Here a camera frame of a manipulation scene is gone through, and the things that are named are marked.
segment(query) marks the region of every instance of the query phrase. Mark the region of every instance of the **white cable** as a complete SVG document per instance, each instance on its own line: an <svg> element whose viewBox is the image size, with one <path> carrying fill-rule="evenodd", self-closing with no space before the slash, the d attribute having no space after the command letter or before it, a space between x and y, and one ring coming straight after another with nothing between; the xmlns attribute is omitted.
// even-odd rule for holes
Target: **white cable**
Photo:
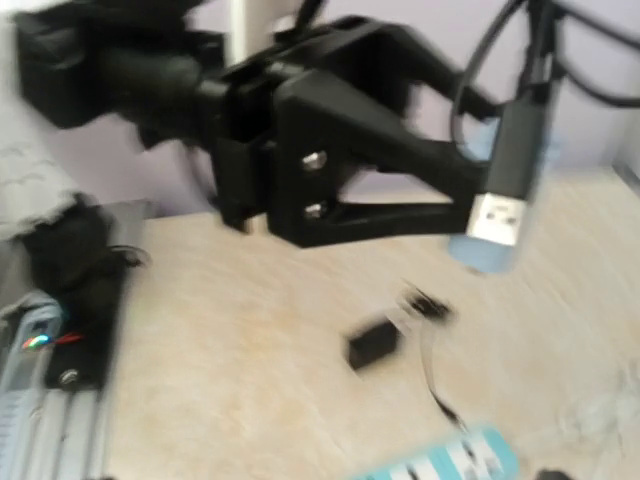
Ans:
<svg viewBox="0 0 640 480"><path fill-rule="evenodd" d="M624 437L640 438L640 369L630 362L618 374L614 387L570 406L558 421L516 442L525 457L574 448L595 455L590 480L612 478L611 469L625 448Z"/></svg>

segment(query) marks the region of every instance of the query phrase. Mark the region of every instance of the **black 3d printed part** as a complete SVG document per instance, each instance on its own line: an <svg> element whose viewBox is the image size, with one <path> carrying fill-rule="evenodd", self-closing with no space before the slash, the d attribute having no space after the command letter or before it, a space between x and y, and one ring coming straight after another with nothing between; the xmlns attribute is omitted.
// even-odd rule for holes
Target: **black 3d printed part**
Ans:
<svg viewBox="0 0 640 480"><path fill-rule="evenodd" d="M394 353L400 332L386 318L348 341L347 362L354 370L367 367Z"/></svg>

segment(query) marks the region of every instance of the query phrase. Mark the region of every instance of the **white cloth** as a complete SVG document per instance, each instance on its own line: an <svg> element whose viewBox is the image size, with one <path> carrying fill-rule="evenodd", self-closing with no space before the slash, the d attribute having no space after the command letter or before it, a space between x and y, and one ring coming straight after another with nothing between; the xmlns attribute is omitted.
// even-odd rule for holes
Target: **white cloth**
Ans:
<svg viewBox="0 0 640 480"><path fill-rule="evenodd" d="M13 25L0 9L0 240L52 222L73 204L75 183L47 153L16 92Z"/></svg>

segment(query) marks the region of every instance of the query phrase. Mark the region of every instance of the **tabletop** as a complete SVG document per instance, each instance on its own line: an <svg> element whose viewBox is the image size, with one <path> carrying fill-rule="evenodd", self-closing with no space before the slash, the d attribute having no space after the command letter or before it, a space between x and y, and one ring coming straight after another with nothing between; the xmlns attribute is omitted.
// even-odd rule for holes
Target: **tabletop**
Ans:
<svg viewBox="0 0 640 480"><path fill-rule="evenodd" d="M614 402L623 373L640 378L640 200L614 175L549 183L519 263L498 276L457 264L444 237L297 250L210 214L148 222L153 265L126 314L108 472L340 479L446 438L417 336L360 374L344 361L345 337L408 280L457 312L435 345L440 394L504 433L523 479L542 467L632 478L638 429L606 425L594 446L575 418L603 393Z"/></svg>

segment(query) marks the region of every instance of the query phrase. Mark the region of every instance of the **small black object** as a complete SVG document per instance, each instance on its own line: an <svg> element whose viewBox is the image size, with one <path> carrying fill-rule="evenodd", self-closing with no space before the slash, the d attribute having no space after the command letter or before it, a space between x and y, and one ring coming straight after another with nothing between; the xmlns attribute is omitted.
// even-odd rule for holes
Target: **small black object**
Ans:
<svg viewBox="0 0 640 480"><path fill-rule="evenodd" d="M407 306L422 317L444 323L451 317L451 308L443 302L430 297L422 290L415 288L406 297Z"/></svg>
<svg viewBox="0 0 640 480"><path fill-rule="evenodd" d="M538 472L536 480L573 480L569 475L557 470L542 470Z"/></svg>
<svg viewBox="0 0 640 480"><path fill-rule="evenodd" d="M349 339L347 361L354 370L369 366L395 352L399 338L397 327L385 318Z"/></svg>

